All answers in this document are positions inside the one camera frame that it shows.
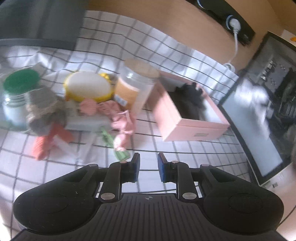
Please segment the pink fabric scrunchie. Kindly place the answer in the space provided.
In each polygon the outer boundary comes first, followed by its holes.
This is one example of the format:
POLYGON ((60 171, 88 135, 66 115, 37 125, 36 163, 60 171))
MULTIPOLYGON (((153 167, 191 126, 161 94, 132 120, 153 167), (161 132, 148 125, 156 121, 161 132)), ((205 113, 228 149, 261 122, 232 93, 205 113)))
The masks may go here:
POLYGON ((97 113, 104 114, 110 119, 111 127, 119 131, 118 134, 129 136, 128 141, 135 132, 135 116, 129 110, 121 110, 114 100, 97 103, 93 99, 85 99, 80 103, 80 112, 89 116, 97 113))

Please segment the green-lidded glass jar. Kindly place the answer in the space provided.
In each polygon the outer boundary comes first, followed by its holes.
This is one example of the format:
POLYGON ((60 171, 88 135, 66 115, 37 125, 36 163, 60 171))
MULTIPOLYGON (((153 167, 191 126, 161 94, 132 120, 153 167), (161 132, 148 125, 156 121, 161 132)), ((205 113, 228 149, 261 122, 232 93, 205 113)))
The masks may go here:
POLYGON ((17 130, 26 130, 25 94, 39 86, 40 76, 36 70, 25 68, 6 74, 3 78, 2 108, 4 118, 17 130))

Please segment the black monitor screen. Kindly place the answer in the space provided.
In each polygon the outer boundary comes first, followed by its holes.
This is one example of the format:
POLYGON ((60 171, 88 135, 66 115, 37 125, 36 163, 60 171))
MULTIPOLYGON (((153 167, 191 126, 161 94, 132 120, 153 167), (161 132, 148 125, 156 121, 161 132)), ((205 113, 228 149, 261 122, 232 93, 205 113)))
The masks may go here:
POLYGON ((264 185, 295 162, 295 45, 268 32, 219 106, 264 185))

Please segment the white black-checked tablecloth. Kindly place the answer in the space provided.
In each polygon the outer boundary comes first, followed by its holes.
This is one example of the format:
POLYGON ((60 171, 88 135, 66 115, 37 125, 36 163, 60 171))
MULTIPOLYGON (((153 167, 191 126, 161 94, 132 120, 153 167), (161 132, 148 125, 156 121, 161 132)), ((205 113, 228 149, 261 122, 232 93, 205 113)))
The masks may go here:
MULTIPOLYGON (((138 20, 102 11, 88 11, 74 51, 42 47, 1 47, 1 73, 37 67, 41 83, 58 95, 63 82, 74 72, 91 71, 117 75, 123 61, 137 58, 155 68, 196 81, 218 102, 236 82, 237 75, 223 65, 138 20)), ((1 130, 1 240, 20 231, 13 217, 15 199, 23 192, 70 173, 83 164, 58 148, 37 161, 32 156, 34 136, 1 130)), ((145 105, 137 116, 135 134, 127 146, 140 154, 136 183, 123 185, 123 192, 171 193, 173 183, 159 178, 157 154, 190 167, 210 164, 249 180, 248 160, 232 130, 211 141, 164 142, 152 111, 145 105)))

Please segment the clear jar with wooden lid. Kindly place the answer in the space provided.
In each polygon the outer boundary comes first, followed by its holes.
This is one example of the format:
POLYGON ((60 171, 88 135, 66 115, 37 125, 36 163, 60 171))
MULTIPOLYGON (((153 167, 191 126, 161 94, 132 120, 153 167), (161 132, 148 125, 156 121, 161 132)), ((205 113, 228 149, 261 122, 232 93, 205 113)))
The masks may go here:
POLYGON ((117 78, 113 99, 122 109, 137 116, 158 78, 159 71, 150 64, 137 59, 126 59, 117 78))

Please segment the grey orange knitted sock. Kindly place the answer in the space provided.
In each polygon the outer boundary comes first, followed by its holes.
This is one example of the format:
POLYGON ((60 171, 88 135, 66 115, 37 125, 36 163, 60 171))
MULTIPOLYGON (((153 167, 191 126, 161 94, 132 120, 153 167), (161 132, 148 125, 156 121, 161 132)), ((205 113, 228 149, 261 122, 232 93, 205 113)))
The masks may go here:
POLYGON ((32 156, 43 160, 53 146, 53 137, 58 136, 67 144, 74 141, 73 135, 65 129, 67 123, 66 102, 50 88, 42 86, 24 94, 26 101, 26 124, 36 135, 32 156))

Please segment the black cloth in box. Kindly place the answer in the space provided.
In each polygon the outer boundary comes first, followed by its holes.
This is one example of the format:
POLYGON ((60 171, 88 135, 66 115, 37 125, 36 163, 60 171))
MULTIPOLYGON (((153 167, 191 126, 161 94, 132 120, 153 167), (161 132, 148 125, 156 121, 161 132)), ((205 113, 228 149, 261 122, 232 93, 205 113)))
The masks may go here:
POLYGON ((200 112, 205 109, 203 90, 197 88, 196 82, 176 87, 169 96, 176 106, 180 116, 189 120, 200 120, 200 112))

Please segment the green fabric piece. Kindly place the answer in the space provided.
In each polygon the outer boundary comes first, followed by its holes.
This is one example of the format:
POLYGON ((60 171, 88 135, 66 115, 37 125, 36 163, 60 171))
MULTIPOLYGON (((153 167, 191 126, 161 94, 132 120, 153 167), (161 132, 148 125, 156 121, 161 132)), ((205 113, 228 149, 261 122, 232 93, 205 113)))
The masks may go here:
POLYGON ((130 158, 130 154, 126 150, 126 144, 129 136, 120 133, 114 137, 104 128, 101 128, 101 135, 106 146, 114 150, 114 155, 119 162, 126 162, 130 158))

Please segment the black wall power strip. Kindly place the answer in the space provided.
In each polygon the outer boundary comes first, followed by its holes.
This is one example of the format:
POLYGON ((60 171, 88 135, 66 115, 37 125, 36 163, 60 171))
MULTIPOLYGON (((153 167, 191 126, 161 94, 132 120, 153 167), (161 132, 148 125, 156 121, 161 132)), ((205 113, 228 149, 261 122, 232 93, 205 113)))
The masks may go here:
POLYGON ((230 21, 236 19, 240 22, 241 29, 238 33, 238 41, 243 45, 249 45, 255 32, 244 20, 243 17, 232 6, 224 0, 194 0, 188 1, 196 8, 205 12, 208 16, 212 17, 217 23, 222 25, 229 33, 233 32, 230 26, 230 21))

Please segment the round yellow scrubbing sponge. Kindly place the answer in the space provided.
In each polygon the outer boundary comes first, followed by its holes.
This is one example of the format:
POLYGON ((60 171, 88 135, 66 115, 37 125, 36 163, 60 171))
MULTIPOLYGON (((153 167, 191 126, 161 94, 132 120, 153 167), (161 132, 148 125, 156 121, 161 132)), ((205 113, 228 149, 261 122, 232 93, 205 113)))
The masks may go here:
POLYGON ((93 99, 104 102, 112 99, 113 87, 106 73, 79 71, 70 74, 63 84, 65 99, 82 102, 84 99, 93 99))

